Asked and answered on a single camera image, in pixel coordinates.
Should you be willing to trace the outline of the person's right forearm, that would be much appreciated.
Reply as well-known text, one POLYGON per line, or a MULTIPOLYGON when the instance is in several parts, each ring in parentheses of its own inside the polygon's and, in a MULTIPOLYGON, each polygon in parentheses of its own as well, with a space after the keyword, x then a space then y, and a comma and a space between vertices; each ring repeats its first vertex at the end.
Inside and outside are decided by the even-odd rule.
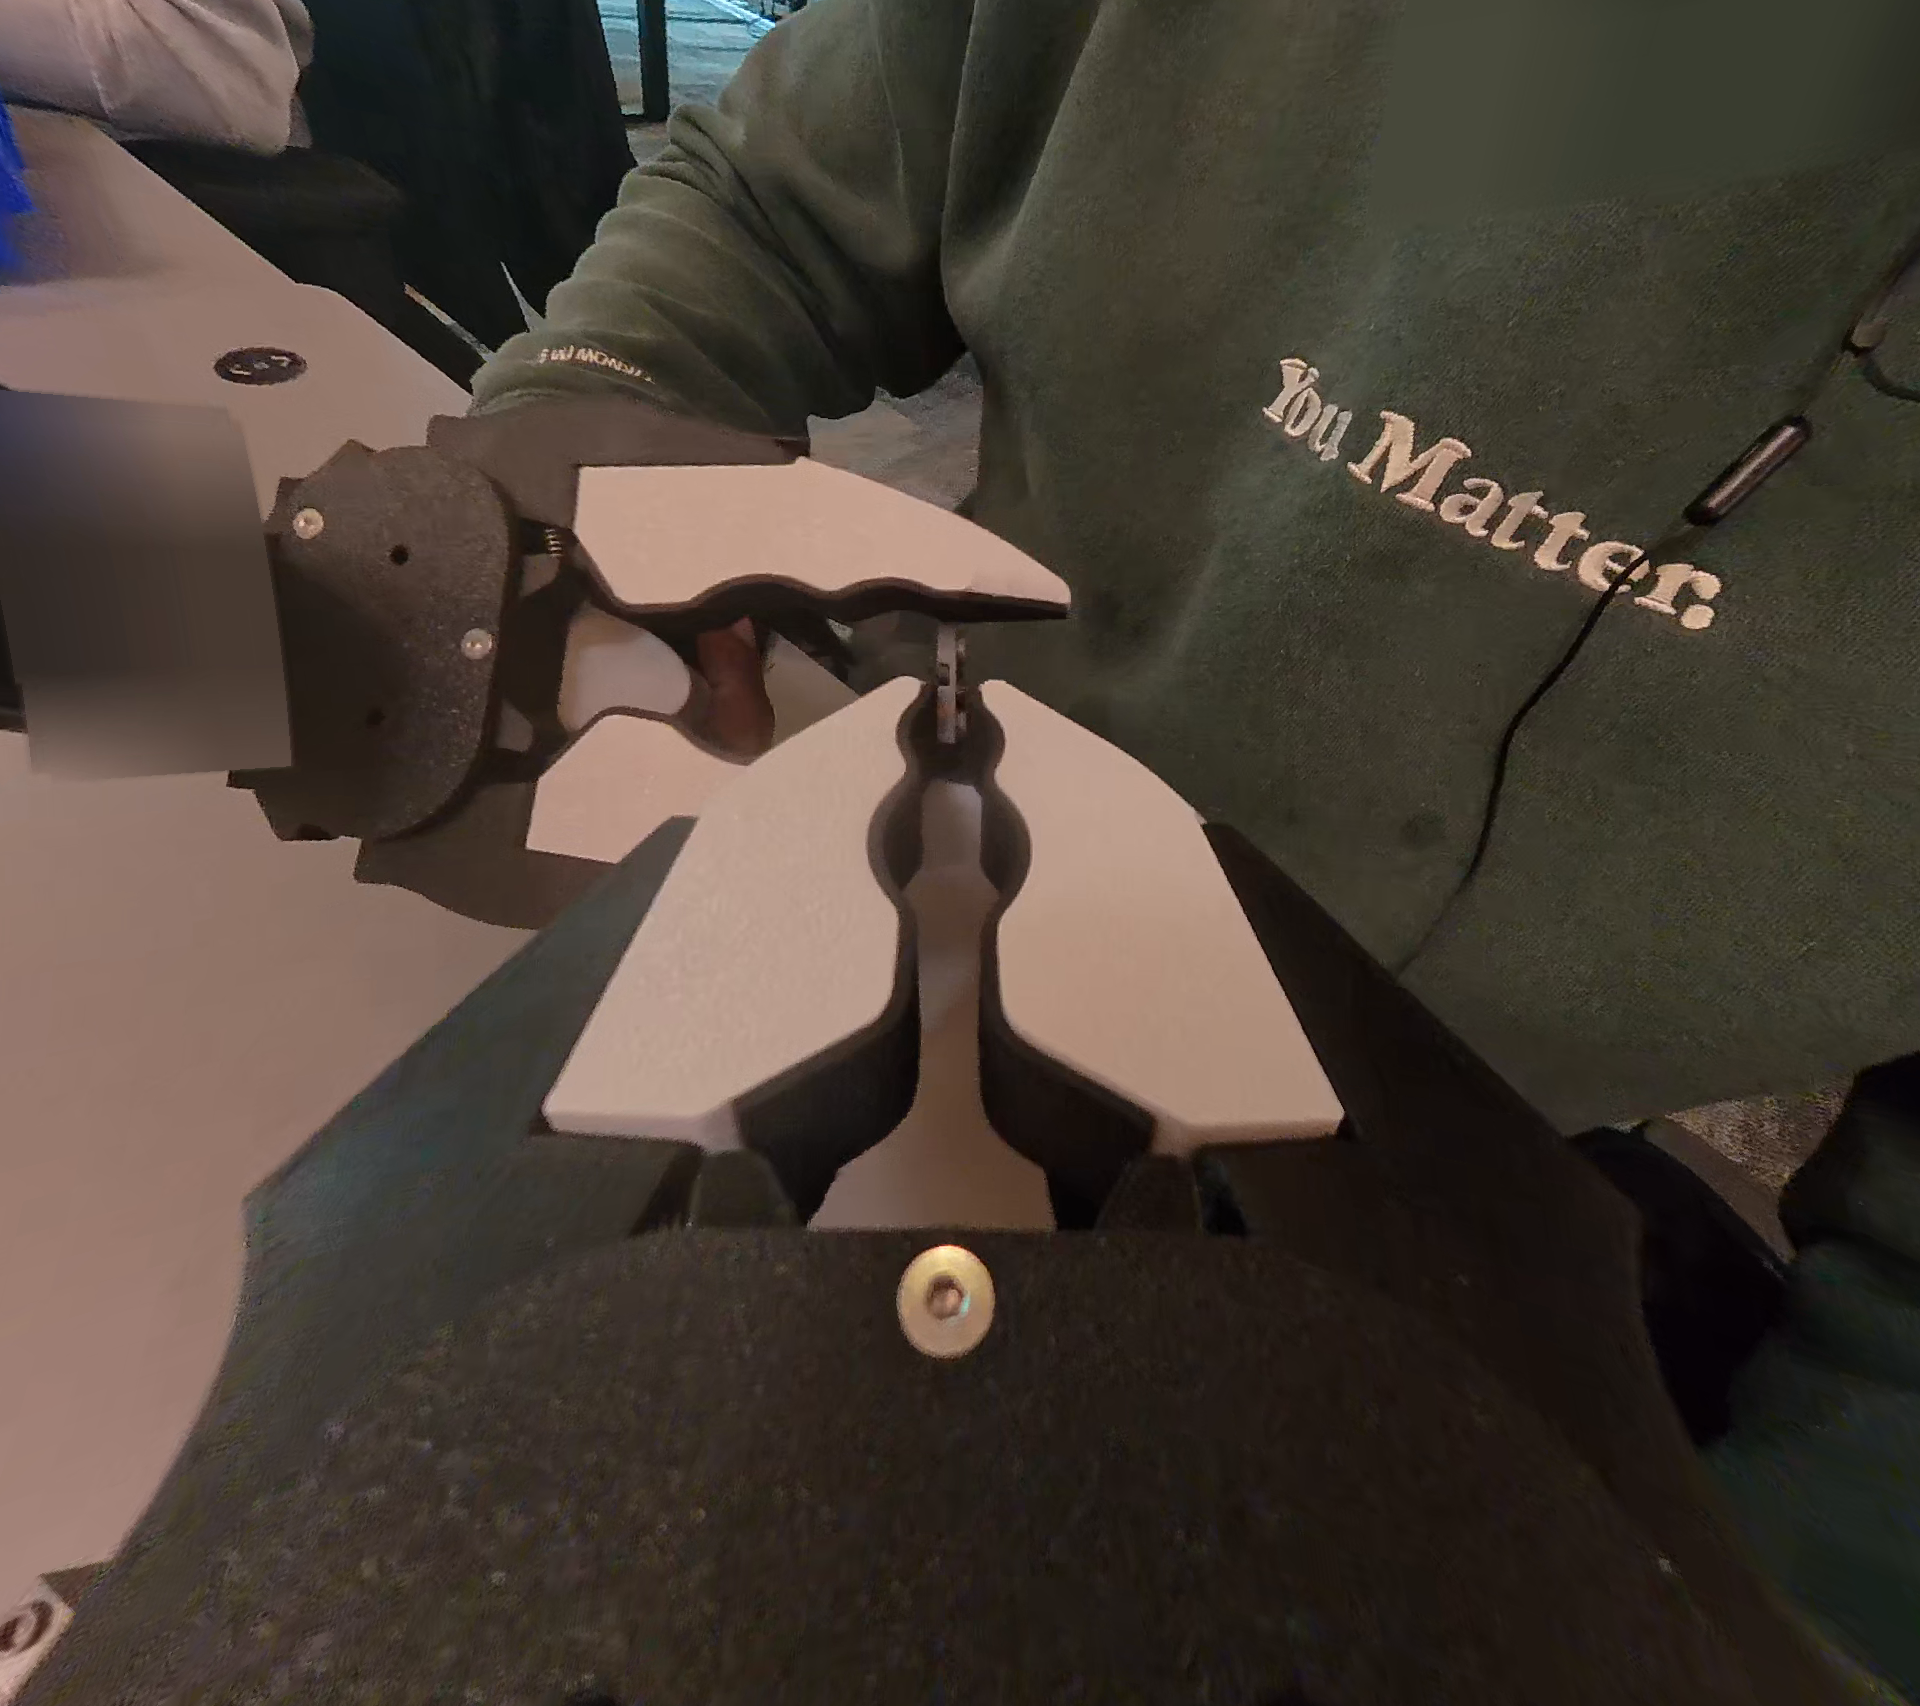
POLYGON ((472 415, 632 399, 800 440, 936 385, 949 164, 975 0, 814 0, 670 122, 472 415))

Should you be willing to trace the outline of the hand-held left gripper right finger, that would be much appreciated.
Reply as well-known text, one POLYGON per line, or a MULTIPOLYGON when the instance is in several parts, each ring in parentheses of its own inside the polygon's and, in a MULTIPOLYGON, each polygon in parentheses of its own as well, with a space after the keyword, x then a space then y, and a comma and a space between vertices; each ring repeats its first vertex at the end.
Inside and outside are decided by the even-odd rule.
POLYGON ((1322 1141, 1346 1115, 1203 817, 1005 680, 977 692, 988 1122, 1056 1206, 1131 1167, 1322 1141))

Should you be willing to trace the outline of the person's green sweatshirt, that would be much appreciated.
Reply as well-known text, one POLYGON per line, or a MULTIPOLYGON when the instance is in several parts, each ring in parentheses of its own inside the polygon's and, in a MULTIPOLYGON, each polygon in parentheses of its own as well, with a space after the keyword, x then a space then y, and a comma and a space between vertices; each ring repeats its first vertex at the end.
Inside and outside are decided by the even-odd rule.
POLYGON ((1855 1082, 1711 1461, 1917 1701, 1917 0, 972 0, 992 670, 1566 1127, 1855 1082))

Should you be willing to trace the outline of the black jacket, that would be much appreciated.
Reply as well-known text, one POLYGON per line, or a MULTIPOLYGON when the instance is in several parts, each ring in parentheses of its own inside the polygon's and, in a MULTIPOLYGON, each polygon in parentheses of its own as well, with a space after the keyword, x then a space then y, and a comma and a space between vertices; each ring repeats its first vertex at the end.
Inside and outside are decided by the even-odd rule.
POLYGON ((316 147, 399 194, 400 326, 466 379, 532 328, 634 168, 599 0, 302 0, 316 147))

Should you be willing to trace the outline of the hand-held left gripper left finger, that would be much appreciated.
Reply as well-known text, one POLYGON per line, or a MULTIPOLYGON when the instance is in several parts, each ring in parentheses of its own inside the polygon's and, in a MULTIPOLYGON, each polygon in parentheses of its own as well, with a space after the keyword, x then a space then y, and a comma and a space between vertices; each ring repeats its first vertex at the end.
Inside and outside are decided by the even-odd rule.
POLYGON ((736 771, 685 836, 554 1079, 554 1134, 757 1154, 814 1219, 920 1077, 922 683, 736 771))

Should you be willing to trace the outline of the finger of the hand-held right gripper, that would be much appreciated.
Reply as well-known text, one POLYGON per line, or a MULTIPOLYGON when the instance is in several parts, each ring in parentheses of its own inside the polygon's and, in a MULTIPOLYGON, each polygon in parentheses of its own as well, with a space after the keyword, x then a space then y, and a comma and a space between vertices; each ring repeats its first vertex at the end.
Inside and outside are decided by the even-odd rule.
MULTIPOLYGON (((765 685, 774 745, 853 706, 853 687, 796 644, 772 644, 765 685)), ((665 825, 696 818, 746 758, 727 756, 668 717, 606 710, 535 788, 529 852, 613 866, 665 825)))
POLYGON ((907 607, 957 625, 1073 610, 1068 585, 998 534, 811 458, 584 469, 572 530, 606 597, 645 619, 785 597, 853 619, 907 607))

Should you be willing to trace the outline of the person's right hand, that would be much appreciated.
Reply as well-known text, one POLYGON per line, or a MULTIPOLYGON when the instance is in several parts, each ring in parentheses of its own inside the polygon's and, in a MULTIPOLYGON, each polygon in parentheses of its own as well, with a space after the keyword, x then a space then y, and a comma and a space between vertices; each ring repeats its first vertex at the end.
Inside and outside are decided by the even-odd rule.
POLYGON ((703 633, 695 640, 703 683, 703 737, 723 755, 753 761, 777 733, 777 715, 765 683, 759 626, 750 619, 703 633))

